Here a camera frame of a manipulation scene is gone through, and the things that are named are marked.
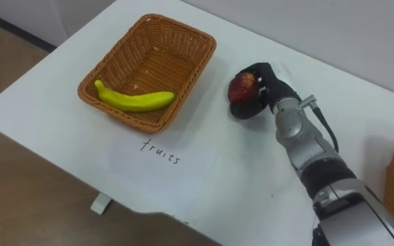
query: banana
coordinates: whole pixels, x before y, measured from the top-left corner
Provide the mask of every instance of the banana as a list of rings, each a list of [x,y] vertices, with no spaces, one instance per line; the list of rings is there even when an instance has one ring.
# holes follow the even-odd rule
[[[122,111],[143,112],[160,109],[169,105],[175,97],[172,92],[127,96],[106,88],[99,79],[94,82],[94,85],[98,90],[98,97],[103,103]]]

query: red apple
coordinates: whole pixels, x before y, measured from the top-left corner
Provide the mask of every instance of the red apple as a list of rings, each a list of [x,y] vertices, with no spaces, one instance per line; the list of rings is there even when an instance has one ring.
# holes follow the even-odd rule
[[[231,81],[227,97],[231,103],[237,103],[258,93],[258,79],[251,72],[244,72]]]

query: basket rim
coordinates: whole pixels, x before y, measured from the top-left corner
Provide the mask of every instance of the basket rim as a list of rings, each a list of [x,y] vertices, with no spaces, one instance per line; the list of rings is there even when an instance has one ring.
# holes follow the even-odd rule
[[[190,72],[190,75],[188,76],[188,78],[184,82],[184,84],[186,84],[186,88],[183,93],[180,93],[179,95],[177,95],[178,97],[176,97],[176,100],[178,100],[178,102],[175,104],[174,109],[171,110],[170,113],[162,115],[160,118],[160,121],[158,121],[156,123],[147,122],[144,120],[139,120],[137,118],[134,118],[134,117],[130,116],[129,114],[127,114],[126,112],[115,109],[115,108],[101,102],[100,100],[96,99],[95,97],[89,95],[89,93],[87,93],[87,87],[89,86],[89,82],[90,81],[92,82],[92,80],[95,79],[94,76],[96,76],[100,71],[105,69],[106,65],[108,65],[108,63],[111,61],[111,59],[114,57],[114,55],[118,52],[118,50],[120,50],[122,48],[122,46],[133,36],[133,34],[146,22],[146,19],[148,19],[148,18],[158,18],[160,20],[174,23],[174,25],[179,25],[179,26],[182,26],[190,31],[198,33],[199,35],[201,35],[202,37],[205,37],[207,39],[207,42],[209,45],[208,51],[206,52],[205,56],[203,56],[202,59],[194,66],[194,69]],[[209,62],[216,47],[217,47],[217,42],[216,42],[215,38],[213,36],[207,34],[206,32],[203,32],[203,31],[198,30],[194,27],[191,27],[185,23],[181,23],[177,20],[174,20],[172,18],[169,18],[169,17],[161,15],[161,14],[154,14],[154,13],[145,14],[145,15],[141,16],[135,24],[133,24],[133,26],[128,30],[128,32],[126,32],[126,34],[123,37],[121,37],[117,41],[117,43],[115,43],[115,45],[111,48],[111,50],[109,52],[107,52],[107,54],[100,60],[100,62],[97,65],[95,65],[94,69],[92,69],[85,76],[85,78],[82,80],[82,82],[80,82],[80,84],[77,88],[78,96],[85,103],[89,104],[90,106],[96,107],[97,109],[100,109],[101,111],[103,111],[107,114],[111,114],[111,113],[118,114],[120,116],[120,118],[125,119],[125,120],[122,119],[122,121],[125,124],[128,124],[129,126],[137,128],[137,126],[133,125],[136,123],[136,124],[150,128],[150,130],[148,130],[146,132],[160,131],[161,129],[167,127],[168,123],[170,123],[172,121],[172,118],[175,117],[175,115],[179,112],[179,109],[183,106],[183,103],[184,103],[183,101],[187,98],[187,96],[191,92],[190,89],[193,88],[193,86],[196,83],[196,81],[198,80],[198,77],[200,76],[201,72],[203,72],[206,64]]]

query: table surface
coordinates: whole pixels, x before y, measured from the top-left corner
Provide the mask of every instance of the table surface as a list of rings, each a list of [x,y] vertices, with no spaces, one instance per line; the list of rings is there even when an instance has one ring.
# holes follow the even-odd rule
[[[132,130],[77,97],[85,75],[150,12],[206,31],[218,43],[169,128],[220,151],[197,202],[180,215],[97,165],[102,148]],[[317,97],[341,156],[382,197],[384,167],[394,151],[394,93],[175,0],[117,1],[107,8],[0,94],[0,132],[117,202],[175,215],[224,245],[310,245],[311,201],[276,142],[273,116],[268,111],[238,122],[228,114],[228,82],[264,61],[301,97]]]

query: wooden floor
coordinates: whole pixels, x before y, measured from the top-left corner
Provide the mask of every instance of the wooden floor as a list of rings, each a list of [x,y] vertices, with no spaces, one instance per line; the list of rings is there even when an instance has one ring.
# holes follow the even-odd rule
[[[0,29],[0,92],[46,56]],[[94,214],[96,195],[0,134],[0,245],[215,244],[167,216],[132,213],[117,203]]]

